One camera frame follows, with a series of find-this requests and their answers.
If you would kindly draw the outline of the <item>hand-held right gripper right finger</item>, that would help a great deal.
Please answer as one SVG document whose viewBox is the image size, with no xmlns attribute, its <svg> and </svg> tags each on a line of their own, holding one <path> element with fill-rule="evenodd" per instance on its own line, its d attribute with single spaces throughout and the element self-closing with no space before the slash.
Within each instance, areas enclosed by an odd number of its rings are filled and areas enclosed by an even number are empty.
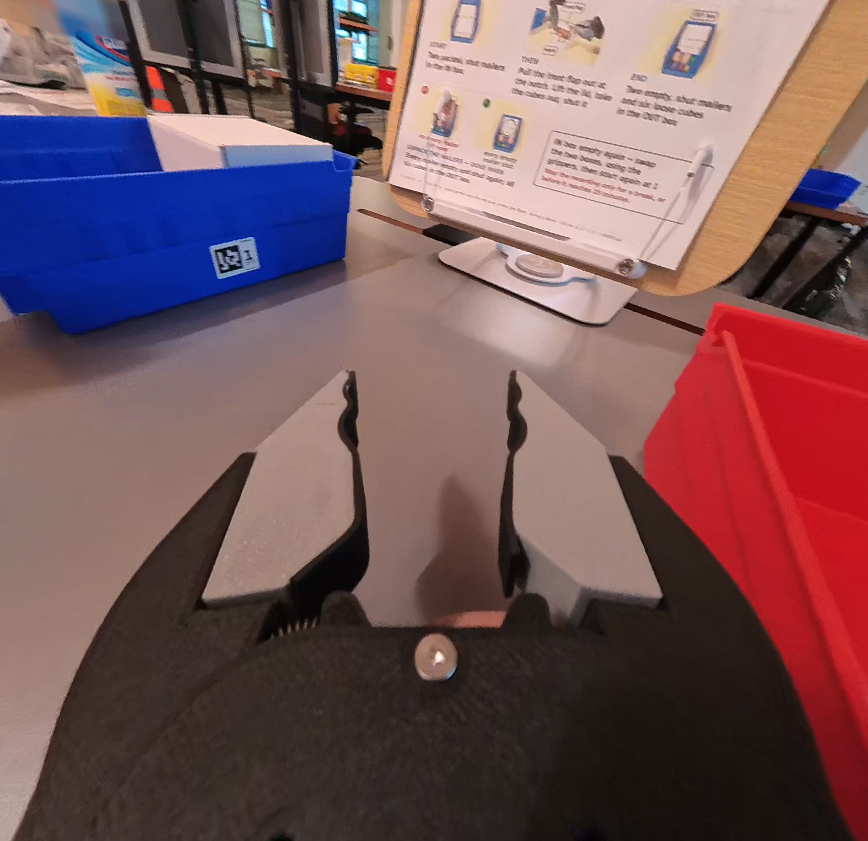
<svg viewBox="0 0 868 841">
<path fill-rule="evenodd" d="M 507 419 L 505 597 L 536 594 L 551 615 L 584 615 L 592 601 L 656 608 L 662 591 L 602 443 L 520 371 L 509 375 Z"/>
</svg>

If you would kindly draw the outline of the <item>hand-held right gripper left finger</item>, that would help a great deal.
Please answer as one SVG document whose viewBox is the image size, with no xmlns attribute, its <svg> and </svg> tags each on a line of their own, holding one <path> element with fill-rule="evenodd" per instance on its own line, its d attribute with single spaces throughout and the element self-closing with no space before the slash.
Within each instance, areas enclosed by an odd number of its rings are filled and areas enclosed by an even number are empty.
<svg viewBox="0 0 868 841">
<path fill-rule="evenodd" d="M 355 372 L 341 370 L 259 445 L 208 582 L 207 606 L 320 606 L 370 561 Z"/>
</svg>

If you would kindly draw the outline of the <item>red plastic bin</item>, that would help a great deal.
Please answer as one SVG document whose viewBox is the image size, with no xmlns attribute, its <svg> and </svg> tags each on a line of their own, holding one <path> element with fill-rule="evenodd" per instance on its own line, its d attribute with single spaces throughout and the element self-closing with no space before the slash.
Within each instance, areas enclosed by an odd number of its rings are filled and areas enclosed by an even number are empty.
<svg viewBox="0 0 868 841">
<path fill-rule="evenodd" d="M 754 607 L 867 834 L 867 343 L 714 306 L 645 478 Z"/>
</svg>

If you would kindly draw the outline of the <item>blue plastic bin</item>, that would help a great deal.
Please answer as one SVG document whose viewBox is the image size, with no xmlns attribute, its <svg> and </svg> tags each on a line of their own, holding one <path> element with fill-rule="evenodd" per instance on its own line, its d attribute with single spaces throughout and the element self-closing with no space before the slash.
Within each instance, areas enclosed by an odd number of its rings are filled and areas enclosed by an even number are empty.
<svg viewBox="0 0 868 841">
<path fill-rule="evenodd" d="M 355 158 L 164 171 L 143 117 L 2 116 L 1 294 L 82 334 L 344 259 Z"/>
</svg>

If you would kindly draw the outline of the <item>white cardboard box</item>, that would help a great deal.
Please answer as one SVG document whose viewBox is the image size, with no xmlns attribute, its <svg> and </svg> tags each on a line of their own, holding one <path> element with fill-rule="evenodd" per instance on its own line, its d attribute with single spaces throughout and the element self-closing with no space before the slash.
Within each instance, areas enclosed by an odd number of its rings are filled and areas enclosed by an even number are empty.
<svg viewBox="0 0 868 841">
<path fill-rule="evenodd" d="M 193 114 L 147 118 L 166 172 L 331 163 L 331 144 L 250 117 Z"/>
</svg>

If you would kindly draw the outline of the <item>small blue tray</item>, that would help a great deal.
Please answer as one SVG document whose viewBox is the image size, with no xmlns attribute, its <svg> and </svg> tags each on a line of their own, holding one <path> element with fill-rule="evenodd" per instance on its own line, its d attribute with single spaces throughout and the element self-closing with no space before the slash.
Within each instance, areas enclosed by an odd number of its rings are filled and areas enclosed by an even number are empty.
<svg viewBox="0 0 868 841">
<path fill-rule="evenodd" d="M 791 194 L 789 202 L 838 209 L 848 202 L 861 185 L 862 182 L 851 175 L 809 169 Z"/>
</svg>

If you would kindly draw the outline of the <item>instruction sheet on stand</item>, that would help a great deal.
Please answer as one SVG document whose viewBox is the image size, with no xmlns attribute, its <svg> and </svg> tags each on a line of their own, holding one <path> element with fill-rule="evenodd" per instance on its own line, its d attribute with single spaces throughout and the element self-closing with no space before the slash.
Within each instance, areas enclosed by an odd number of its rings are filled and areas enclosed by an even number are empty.
<svg viewBox="0 0 868 841">
<path fill-rule="evenodd" d="M 866 0 L 830 0 L 749 138 L 676 271 L 622 260 L 605 268 L 529 242 L 533 234 L 508 228 L 483 231 L 469 216 L 431 213 L 429 197 L 396 188 L 388 178 L 397 124 L 423 0 L 409 0 L 405 38 L 388 123 L 384 172 L 392 194 L 414 214 L 457 226 L 490 240 L 547 255 L 659 295 L 699 293 L 735 273 L 768 228 L 866 85 Z"/>
</svg>

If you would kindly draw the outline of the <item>wipes canister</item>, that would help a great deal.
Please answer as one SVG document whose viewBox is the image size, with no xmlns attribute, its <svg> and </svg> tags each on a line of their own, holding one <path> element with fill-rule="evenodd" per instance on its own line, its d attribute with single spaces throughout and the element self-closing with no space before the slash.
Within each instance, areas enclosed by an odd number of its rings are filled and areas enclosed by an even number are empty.
<svg viewBox="0 0 868 841">
<path fill-rule="evenodd" d="M 75 31 L 71 45 L 86 88 L 100 117 L 146 117 L 146 105 L 120 40 Z"/>
</svg>

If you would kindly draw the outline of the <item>black metal stand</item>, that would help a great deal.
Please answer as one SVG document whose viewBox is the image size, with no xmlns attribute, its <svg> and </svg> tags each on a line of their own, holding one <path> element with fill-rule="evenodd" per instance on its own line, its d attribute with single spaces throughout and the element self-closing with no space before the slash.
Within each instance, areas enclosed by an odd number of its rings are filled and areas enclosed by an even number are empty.
<svg viewBox="0 0 868 841">
<path fill-rule="evenodd" d="M 200 42 L 196 32 L 194 7 L 197 3 L 198 0 L 175 0 L 196 97 L 201 114 L 207 116 L 210 114 L 211 109 L 206 88 L 206 78 L 201 63 Z"/>
</svg>

